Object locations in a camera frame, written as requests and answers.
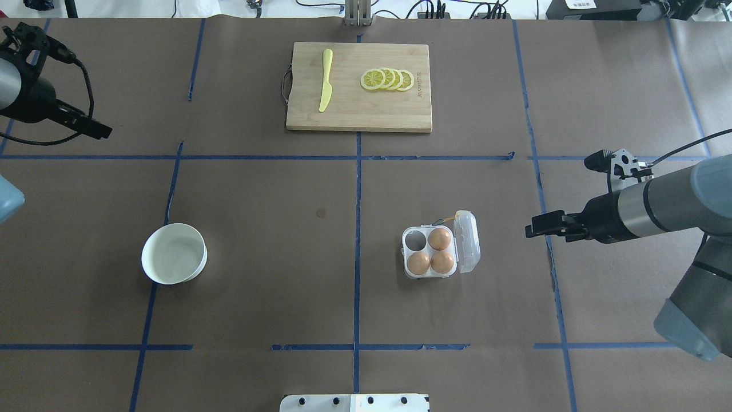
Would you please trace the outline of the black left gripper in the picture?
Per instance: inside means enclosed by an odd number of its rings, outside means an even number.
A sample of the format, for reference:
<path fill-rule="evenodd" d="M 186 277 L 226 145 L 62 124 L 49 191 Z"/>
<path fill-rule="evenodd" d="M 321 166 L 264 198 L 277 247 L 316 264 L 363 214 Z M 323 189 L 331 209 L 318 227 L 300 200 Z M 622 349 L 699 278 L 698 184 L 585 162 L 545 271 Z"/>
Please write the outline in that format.
<path fill-rule="evenodd" d="M 95 100 L 89 71 L 71 49 L 39 26 L 19 23 L 15 29 L 3 26 L 2 32 L 5 34 L 1 50 L 4 117 L 26 124 L 53 121 L 73 131 L 68 139 L 109 138 L 112 128 L 93 116 Z M 81 70 L 89 100 L 86 112 L 58 99 L 52 83 L 42 78 L 47 58 Z"/>

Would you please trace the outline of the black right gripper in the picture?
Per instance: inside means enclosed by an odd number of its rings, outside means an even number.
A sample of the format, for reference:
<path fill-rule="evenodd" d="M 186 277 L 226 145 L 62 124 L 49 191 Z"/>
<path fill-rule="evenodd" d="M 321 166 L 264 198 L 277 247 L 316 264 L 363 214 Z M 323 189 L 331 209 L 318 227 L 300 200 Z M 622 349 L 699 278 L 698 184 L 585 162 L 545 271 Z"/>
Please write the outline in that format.
<path fill-rule="evenodd" d="M 565 236 L 565 242 L 596 240 L 602 244 L 618 243 L 624 240 L 624 224 L 619 218 L 618 195 L 597 196 L 588 201 L 580 213 L 570 217 L 575 224 Z M 534 216 L 531 224 L 525 226 L 525 237 L 564 236 L 567 215 L 561 209 Z"/>

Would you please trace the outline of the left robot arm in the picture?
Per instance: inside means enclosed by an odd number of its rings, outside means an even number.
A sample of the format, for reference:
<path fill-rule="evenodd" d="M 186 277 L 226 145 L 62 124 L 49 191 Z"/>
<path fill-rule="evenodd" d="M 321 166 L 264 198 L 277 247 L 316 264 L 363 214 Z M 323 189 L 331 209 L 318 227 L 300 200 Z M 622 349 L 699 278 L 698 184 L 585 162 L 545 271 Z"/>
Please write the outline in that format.
<path fill-rule="evenodd" d="M 50 120 L 73 131 L 65 138 L 53 141 L 34 141 L 3 132 L 2 138 L 31 146 L 56 146 L 78 136 L 102 140 L 110 137 L 112 128 L 94 119 L 94 94 L 89 71 L 76 54 L 63 42 L 47 35 L 39 26 L 20 22 L 2 32 L 2 115 L 13 121 L 35 124 Z M 50 81 L 42 78 L 44 64 L 50 57 L 57 62 L 78 67 L 84 78 L 89 108 L 86 112 L 63 102 Z"/>

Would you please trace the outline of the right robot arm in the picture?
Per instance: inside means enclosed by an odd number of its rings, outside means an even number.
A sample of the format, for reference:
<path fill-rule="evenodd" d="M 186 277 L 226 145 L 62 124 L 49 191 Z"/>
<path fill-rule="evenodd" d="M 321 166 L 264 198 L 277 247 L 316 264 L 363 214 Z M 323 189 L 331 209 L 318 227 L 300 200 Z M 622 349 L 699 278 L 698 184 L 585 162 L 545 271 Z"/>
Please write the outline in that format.
<path fill-rule="evenodd" d="M 580 213 L 562 209 L 534 216 L 526 237 L 556 235 L 569 243 L 603 244 L 700 229 L 705 240 L 654 328 L 688 354 L 711 362 L 731 352 L 731 158 L 712 157 L 655 177 L 652 166 L 625 149 L 600 150 L 584 159 L 607 175 L 607 193 Z"/>

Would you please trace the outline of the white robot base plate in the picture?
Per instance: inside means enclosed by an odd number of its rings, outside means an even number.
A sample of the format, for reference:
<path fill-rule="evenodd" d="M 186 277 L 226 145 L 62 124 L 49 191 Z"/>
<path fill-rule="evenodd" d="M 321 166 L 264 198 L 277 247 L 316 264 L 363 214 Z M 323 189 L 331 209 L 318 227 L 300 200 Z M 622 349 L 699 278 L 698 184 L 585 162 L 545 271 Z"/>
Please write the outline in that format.
<path fill-rule="evenodd" d="M 429 396 L 418 393 L 291 394 L 280 411 L 431 411 Z"/>

